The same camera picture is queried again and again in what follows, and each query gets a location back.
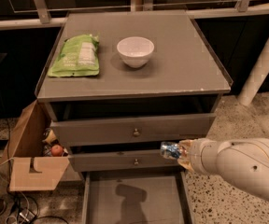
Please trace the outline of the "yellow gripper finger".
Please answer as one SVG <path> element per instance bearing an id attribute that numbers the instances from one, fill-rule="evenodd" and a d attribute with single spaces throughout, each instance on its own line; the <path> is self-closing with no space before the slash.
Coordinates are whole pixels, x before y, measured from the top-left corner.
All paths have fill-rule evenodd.
<path id="1" fill-rule="evenodd" d="M 191 166 L 191 163 L 185 159 L 182 159 L 182 158 L 179 158 L 177 160 L 178 164 L 181 165 L 184 169 L 192 172 L 193 171 L 193 168 Z"/>
<path id="2" fill-rule="evenodd" d="M 178 144 L 181 150 L 189 150 L 193 141 L 191 139 L 181 140 Z"/>

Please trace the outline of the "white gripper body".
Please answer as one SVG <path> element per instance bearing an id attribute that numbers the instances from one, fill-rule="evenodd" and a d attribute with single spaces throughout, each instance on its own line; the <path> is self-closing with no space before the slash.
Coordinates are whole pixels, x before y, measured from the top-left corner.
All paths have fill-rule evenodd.
<path id="1" fill-rule="evenodd" d="M 217 172 L 217 143 L 209 139 L 191 141 L 189 157 L 192 169 L 202 175 L 214 175 Z"/>

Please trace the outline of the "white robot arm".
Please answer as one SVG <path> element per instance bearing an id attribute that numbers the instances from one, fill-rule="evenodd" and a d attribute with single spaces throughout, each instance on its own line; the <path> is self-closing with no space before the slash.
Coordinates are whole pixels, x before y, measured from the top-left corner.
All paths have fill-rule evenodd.
<path id="1" fill-rule="evenodd" d="M 199 19 L 197 24 L 226 71 L 233 93 L 243 90 L 247 72 L 269 38 L 269 15 Z M 231 185 L 269 202 L 269 139 L 188 140 L 178 163 L 202 175 L 219 175 Z"/>

